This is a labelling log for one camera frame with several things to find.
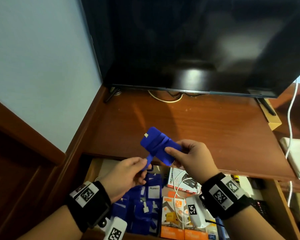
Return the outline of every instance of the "person's right arm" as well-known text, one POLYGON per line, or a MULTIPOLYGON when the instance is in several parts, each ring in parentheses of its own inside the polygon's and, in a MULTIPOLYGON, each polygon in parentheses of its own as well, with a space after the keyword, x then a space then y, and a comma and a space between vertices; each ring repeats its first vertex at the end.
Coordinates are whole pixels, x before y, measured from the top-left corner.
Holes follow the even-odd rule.
MULTIPOLYGON (((209 149, 204 143, 193 140, 177 142, 187 152, 166 147, 165 151, 176 158, 174 164, 184 167, 190 177, 203 184, 220 173, 209 149)), ((249 206, 223 221, 230 239, 283 240, 284 238, 252 207, 249 206)))

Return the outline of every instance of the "hand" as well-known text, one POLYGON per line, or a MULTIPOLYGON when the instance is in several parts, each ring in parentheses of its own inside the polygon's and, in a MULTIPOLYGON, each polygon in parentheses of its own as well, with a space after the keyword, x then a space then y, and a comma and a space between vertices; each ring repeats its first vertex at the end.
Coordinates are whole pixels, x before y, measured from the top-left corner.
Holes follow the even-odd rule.
POLYGON ((183 153, 172 147, 166 147, 166 153, 176 158, 173 163, 178 168, 184 167, 190 177, 198 183, 203 184, 211 177, 220 173, 207 146, 202 142, 194 140, 177 141, 179 145, 188 153, 183 153))
POLYGON ((106 176, 100 179, 107 192, 111 203, 121 199, 121 197, 136 185, 144 185, 147 170, 140 171, 146 166, 147 159, 132 157, 120 161, 106 176))

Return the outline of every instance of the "flat screen tv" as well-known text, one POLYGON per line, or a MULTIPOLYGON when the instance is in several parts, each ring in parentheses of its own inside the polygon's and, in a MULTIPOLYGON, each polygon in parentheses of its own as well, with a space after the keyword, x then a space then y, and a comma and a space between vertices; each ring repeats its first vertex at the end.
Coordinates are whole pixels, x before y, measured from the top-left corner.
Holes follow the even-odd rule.
POLYGON ((104 85, 278 97, 300 75, 300 0, 81 0, 104 85))

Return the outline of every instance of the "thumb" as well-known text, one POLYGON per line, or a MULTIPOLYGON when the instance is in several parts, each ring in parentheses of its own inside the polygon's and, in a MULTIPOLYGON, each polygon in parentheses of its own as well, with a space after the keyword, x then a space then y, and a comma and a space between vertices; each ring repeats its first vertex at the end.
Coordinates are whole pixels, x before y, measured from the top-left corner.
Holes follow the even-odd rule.
POLYGON ((134 174, 140 172, 146 165, 148 160, 140 158, 139 161, 131 166, 131 170, 134 174))
POLYGON ((176 160, 178 160, 181 164, 184 162, 185 160, 185 156, 186 154, 183 152, 178 151, 177 149, 174 149, 172 147, 166 147, 164 149, 164 151, 166 153, 168 153, 169 155, 171 155, 172 157, 174 157, 176 160))

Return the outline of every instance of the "white device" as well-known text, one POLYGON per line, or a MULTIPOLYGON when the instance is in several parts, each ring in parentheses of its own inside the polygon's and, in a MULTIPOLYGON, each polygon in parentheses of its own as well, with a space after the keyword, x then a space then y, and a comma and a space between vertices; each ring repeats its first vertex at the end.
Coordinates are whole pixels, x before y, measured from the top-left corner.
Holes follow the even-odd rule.
POLYGON ((106 225, 100 227, 105 232, 104 240, 121 240, 124 236, 124 232, 127 229, 127 222, 119 217, 106 218, 106 225))
POLYGON ((196 228, 205 228, 211 224, 210 222, 206 222, 206 220, 210 221, 214 217, 203 206, 198 194, 186 198, 186 202, 190 221, 196 228))

